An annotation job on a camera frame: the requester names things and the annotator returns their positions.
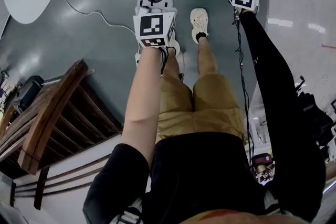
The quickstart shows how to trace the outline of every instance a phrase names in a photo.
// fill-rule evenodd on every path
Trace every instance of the gold fabric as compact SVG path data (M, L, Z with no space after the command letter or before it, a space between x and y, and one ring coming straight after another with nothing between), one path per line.
M222 75L200 78L191 90L180 80L163 75L156 142L198 132L221 132L245 141L241 111L230 83Z

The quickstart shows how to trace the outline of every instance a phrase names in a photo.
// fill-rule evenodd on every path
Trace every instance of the sock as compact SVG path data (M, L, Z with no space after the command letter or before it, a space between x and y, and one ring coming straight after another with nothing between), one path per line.
M197 42L198 42L198 40L199 40L200 37L206 37L206 34L203 33L203 32L199 32L199 33L196 35L196 40L197 40Z

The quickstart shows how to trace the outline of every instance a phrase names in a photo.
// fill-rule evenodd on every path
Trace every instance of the foot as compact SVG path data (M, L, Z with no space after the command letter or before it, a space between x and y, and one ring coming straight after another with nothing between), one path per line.
M190 21L193 25L193 30L191 31L191 35L193 40L198 44L196 35L199 33L204 33L205 37L209 34L207 32L208 28L208 13L203 8L195 8L190 13Z
M180 43L178 43L175 40L175 31L173 31L172 37L170 38L170 41L169 41L169 47L168 48L170 48L170 47L173 47L175 49L175 56L177 56L181 51Z

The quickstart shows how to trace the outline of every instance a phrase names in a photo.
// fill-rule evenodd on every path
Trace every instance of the floor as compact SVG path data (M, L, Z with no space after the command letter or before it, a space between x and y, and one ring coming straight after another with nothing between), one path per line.
M330 103L336 99L336 49L322 45L336 47L335 12L335 0L270 0L267 26L294 81L299 83L299 77L304 76L302 90L314 94L317 106L334 121L336 114ZM251 107L258 130L266 119L258 87Z
M133 28L137 0L68 0L83 12L100 10L112 24ZM260 0L258 18L264 25L268 0ZM209 13L209 40L218 59L221 73L227 75L243 104L239 78L237 34L233 8L227 0L174 0L178 10L176 39L184 53L179 59L185 83L192 87L197 79L197 46L191 37L190 11L205 7ZM246 39L243 46L247 49ZM64 0L52 0L44 13L33 23L22 25L12 21L0 42L0 67L9 73L12 83L33 74L44 79L63 74L77 59L84 58L96 73L90 83L116 117L123 122L126 102L135 72L134 55L137 42L123 28L107 26L99 15L84 17L71 10ZM251 57L246 54L246 67ZM256 85L252 68L246 68L246 85L250 94Z

